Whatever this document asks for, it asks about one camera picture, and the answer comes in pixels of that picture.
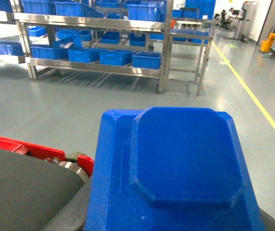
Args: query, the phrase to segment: office chair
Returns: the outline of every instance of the office chair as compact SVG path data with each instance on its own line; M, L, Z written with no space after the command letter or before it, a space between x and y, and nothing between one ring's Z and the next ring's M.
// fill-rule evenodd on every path
M226 30L229 30L230 28L228 26L230 25L230 22L225 19L225 12L223 11L221 12L221 17L222 17L222 20L221 20L221 25L219 29L224 28Z

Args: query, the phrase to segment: white wall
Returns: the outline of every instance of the white wall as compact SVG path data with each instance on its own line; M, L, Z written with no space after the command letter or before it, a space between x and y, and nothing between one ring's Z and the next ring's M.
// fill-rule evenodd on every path
M216 0L214 13L221 13L222 10L228 11L234 7L235 10L240 10L244 0L233 0L232 3L229 0Z

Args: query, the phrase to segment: computer monitor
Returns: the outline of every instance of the computer monitor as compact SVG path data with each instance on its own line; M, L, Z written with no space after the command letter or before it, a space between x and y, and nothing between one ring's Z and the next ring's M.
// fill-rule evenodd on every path
M234 10L233 14L234 14L234 15L238 15L239 12L240 12L240 10Z

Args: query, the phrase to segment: gray conveyor belt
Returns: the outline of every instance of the gray conveyor belt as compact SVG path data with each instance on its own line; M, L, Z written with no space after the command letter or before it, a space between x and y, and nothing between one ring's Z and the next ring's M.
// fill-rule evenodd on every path
M83 184L57 164L0 150L0 231L42 229Z

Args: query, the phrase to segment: person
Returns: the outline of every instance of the person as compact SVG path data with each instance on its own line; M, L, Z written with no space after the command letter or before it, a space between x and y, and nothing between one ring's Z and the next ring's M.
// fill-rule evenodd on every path
M229 21L231 18L236 18L234 15L234 8L230 8L229 11L225 15L225 20Z

